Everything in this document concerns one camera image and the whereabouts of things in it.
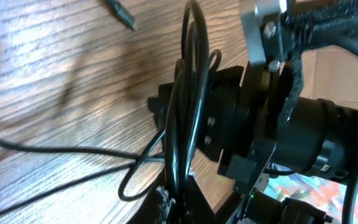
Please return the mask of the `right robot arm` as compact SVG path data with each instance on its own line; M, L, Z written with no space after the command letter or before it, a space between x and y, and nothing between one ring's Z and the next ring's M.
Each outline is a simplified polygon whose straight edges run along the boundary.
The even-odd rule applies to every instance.
M262 189L274 165L283 175L317 176L345 184L358 160L358 110L323 99L300 98L287 124L279 111L293 70L235 66L211 74L197 148L219 163L236 188L218 212L192 182L185 223L332 223L326 212L300 200L268 197Z

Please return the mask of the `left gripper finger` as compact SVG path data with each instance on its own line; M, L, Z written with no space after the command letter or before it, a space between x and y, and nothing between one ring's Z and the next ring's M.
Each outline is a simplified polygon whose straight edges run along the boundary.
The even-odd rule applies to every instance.
M135 213L135 224L163 223L216 223L216 216L193 177L184 198L174 199L165 188L164 171L157 176Z

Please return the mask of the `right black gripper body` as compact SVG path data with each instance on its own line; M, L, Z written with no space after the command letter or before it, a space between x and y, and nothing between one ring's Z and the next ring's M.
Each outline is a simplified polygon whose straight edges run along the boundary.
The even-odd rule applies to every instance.
M195 150L218 162L218 174L235 180L236 192L251 193L274 150L278 72L263 65L209 73L199 95L177 68L175 81L147 100L165 131L165 179L171 193L190 186Z

